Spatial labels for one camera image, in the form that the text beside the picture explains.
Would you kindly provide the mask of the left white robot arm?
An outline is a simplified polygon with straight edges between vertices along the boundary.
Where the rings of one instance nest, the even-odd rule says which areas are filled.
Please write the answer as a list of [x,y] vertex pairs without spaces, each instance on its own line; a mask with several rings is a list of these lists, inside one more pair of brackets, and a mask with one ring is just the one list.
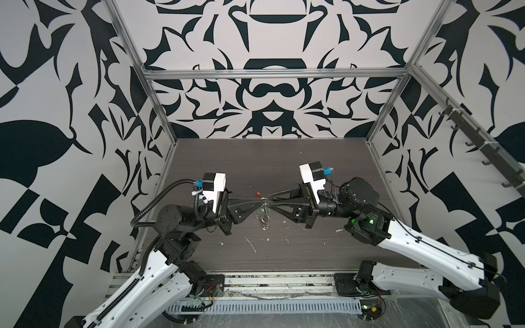
[[[191,185],[192,207],[167,205],[156,221],[143,221],[160,201],[180,185]],[[96,310],[72,317],[67,327],[146,327],[158,316],[173,323],[195,323],[213,306],[207,274],[191,256],[201,242],[201,229],[231,234],[263,205],[260,198],[236,199],[226,188],[225,174],[202,180],[180,179],[162,190],[131,220],[134,228],[153,228],[157,236],[140,256],[138,270]]]

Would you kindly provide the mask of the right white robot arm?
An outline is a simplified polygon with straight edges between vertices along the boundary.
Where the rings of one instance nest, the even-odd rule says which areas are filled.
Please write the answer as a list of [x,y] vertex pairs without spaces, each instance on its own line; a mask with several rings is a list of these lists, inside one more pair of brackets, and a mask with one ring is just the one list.
[[379,194],[356,177],[344,183],[337,195],[324,183],[299,183],[270,195],[270,208],[306,228],[318,217],[346,218],[345,231],[354,239],[403,255],[419,269],[361,262],[354,287],[363,295],[405,291],[443,299],[469,317],[488,320],[500,307],[500,289],[494,283],[497,260],[488,253],[469,254],[435,241],[378,208]]

